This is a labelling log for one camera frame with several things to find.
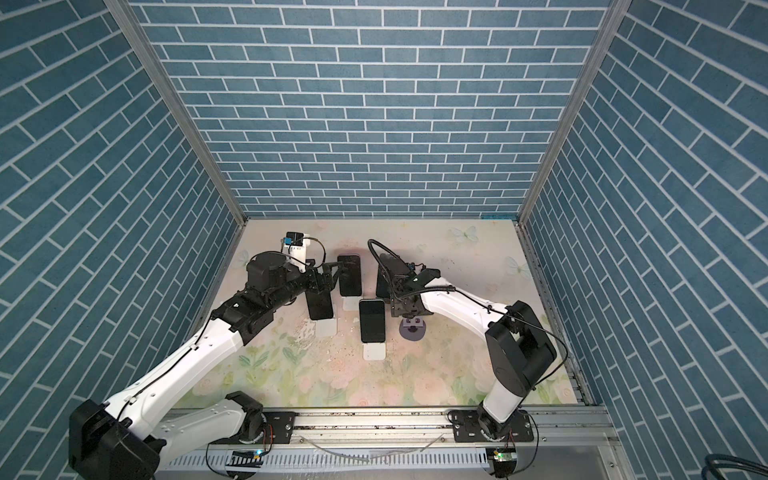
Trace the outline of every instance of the mounting plate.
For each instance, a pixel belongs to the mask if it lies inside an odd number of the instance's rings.
[[[448,412],[448,418],[453,424],[453,440],[456,443],[492,441],[483,434],[478,423],[478,413],[475,410],[451,410]],[[528,413],[518,410],[512,414],[509,422],[515,442],[533,442],[533,430]]]
[[[266,423],[272,425],[272,443],[275,445],[290,443],[291,435],[293,435],[293,423],[296,421],[295,412],[264,412],[264,418]],[[240,440],[237,439],[238,435],[231,436],[226,439],[218,439],[215,442],[211,442],[211,445],[241,445]]]

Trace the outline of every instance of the smartphone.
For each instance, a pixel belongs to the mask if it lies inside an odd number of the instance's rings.
[[[305,292],[304,295],[306,296],[306,307],[310,311],[311,320],[333,318],[333,302],[330,292]]]
[[[360,255],[339,255],[337,262],[344,262],[344,271],[339,275],[341,296],[362,296]]]
[[[360,341],[363,343],[384,343],[384,300],[360,300]]]

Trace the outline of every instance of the blue brick wallpaper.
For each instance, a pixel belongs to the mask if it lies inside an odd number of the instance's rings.
[[[71,410],[180,344],[233,230],[101,0],[0,0],[0,478],[58,478]]]
[[[768,462],[767,151],[766,4],[634,0],[528,227],[638,478]]]
[[[513,217],[608,0],[132,2],[252,217]]]

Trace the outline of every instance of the white robotic arm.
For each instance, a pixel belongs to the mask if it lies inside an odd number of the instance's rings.
[[[86,480],[148,480],[159,465],[213,440],[238,435],[249,442],[260,432],[266,435],[262,405],[242,392],[173,422],[161,420],[215,365],[269,325],[275,310],[301,293],[333,290],[344,265],[314,267],[306,260],[310,240],[304,237],[289,232],[280,252],[252,258],[245,289],[216,308],[192,338],[147,375],[104,403],[86,400],[72,413],[69,458],[75,471]],[[390,255],[377,256],[372,244]],[[486,339],[497,380],[478,407],[478,421],[489,438],[505,436],[512,413],[556,357],[531,308],[522,302],[491,303],[454,287],[439,270],[417,273],[375,240],[369,247],[379,262],[379,281],[386,282],[384,290],[377,286],[377,295],[388,298],[393,316],[440,313]]]

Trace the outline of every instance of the table surface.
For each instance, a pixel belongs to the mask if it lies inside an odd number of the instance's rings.
[[[494,302],[528,303],[548,328],[510,220],[251,220],[218,290],[214,305],[243,288],[248,260],[279,249],[287,231],[304,232],[326,246],[328,261],[360,255],[363,296],[375,298],[376,261],[369,238],[406,262],[438,268],[454,285]],[[322,257],[317,243],[308,258]],[[267,407],[476,405],[494,382],[485,340],[441,315],[425,316],[425,337],[403,339],[400,318],[387,308],[386,358],[362,357],[356,301],[332,293],[336,335],[315,337],[304,296],[279,309],[251,343],[199,381],[175,408],[204,408],[242,390]],[[559,363],[559,357],[553,363]],[[525,404],[576,403],[571,381],[560,368]]]

